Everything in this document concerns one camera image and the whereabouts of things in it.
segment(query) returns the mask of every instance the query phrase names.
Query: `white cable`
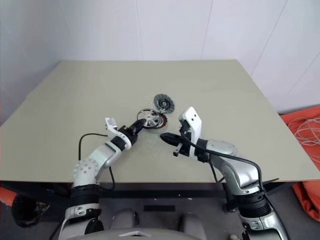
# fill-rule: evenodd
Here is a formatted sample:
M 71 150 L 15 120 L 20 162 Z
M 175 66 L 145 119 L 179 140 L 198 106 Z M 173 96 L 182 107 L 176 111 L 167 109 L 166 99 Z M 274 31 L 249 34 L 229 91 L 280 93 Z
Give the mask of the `white cable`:
M 299 123 L 299 126 L 297 127 L 296 131 L 294 132 L 293 123 Z M 288 128 L 293 132 L 293 135 L 295 138 L 299 141 L 301 145 L 305 146 L 320 146 L 320 117 L 308 119 L 306 117 L 297 117 L 293 119 L 288 124 Z M 303 132 L 306 134 L 312 134 L 312 136 L 303 136 Z M 311 153 L 308 153 L 310 159 L 316 163 L 320 164 L 320 155 L 314 155 Z

